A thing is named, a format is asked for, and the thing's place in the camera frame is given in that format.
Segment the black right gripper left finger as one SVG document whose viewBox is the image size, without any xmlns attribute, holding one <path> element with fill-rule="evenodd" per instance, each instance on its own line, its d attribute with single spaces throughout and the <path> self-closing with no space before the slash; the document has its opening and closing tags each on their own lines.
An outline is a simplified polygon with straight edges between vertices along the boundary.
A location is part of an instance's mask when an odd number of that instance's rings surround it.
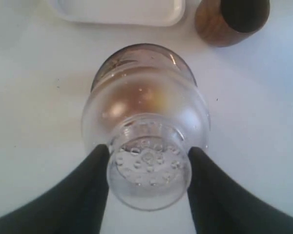
<svg viewBox="0 0 293 234">
<path fill-rule="evenodd" d="M 108 195 L 110 158 L 99 144 L 55 187 L 0 217 L 0 234 L 98 234 Z"/>
</svg>

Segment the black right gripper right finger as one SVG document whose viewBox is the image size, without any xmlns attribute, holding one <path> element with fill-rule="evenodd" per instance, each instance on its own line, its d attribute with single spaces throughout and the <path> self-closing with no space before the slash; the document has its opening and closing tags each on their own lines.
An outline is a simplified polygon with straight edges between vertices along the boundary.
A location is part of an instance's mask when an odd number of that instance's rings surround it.
<svg viewBox="0 0 293 234">
<path fill-rule="evenodd" d="M 293 217 L 258 199 L 199 147 L 188 153 L 188 199 L 198 234 L 293 234 Z"/>
</svg>

